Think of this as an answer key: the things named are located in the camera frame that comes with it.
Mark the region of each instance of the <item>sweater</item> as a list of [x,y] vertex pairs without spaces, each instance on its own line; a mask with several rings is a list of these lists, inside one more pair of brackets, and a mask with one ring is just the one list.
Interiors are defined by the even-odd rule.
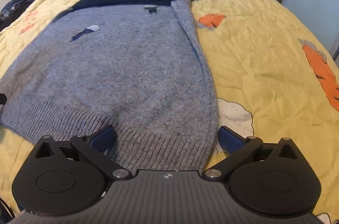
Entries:
[[190,0],[145,3],[83,7],[50,23],[0,80],[0,123],[33,143],[112,125],[107,155],[133,173],[202,170],[217,110]]

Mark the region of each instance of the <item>bedspread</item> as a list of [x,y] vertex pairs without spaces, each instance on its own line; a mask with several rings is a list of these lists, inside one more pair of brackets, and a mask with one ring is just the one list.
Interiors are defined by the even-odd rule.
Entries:
[[[0,33],[0,77],[62,10],[79,0],[36,0]],[[217,93],[219,126],[277,143],[290,137],[322,185],[314,213],[339,219],[338,68],[316,37],[276,0],[193,0],[201,47]],[[0,196],[33,145],[0,128]],[[219,143],[206,167],[226,158]],[[330,223],[327,214],[321,215]]]

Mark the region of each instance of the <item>gray ribbed plate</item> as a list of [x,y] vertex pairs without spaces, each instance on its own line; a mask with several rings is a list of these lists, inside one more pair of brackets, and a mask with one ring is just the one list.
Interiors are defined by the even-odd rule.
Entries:
[[65,217],[25,212],[14,224],[320,224],[313,215],[272,219],[239,206],[223,184],[207,182],[195,171],[139,171],[114,182],[94,206]]

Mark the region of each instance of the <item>black mechanical device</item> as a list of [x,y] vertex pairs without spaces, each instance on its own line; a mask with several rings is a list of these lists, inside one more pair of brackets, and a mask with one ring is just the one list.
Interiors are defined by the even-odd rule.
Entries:
[[289,138],[238,140],[238,150],[204,171],[139,170],[103,155],[108,126],[56,142],[43,136],[13,182],[22,210],[14,224],[319,224],[312,215],[321,187]]

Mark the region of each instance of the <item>metal screw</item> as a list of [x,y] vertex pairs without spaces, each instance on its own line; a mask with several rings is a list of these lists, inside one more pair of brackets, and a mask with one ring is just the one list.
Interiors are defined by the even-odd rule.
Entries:
[[129,175],[129,171],[126,169],[116,169],[112,172],[112,175],[116,178],[125,178]]
[[207,177],[218,178],[222,175],[222,172],[217,169],[209,169],[205,172]]

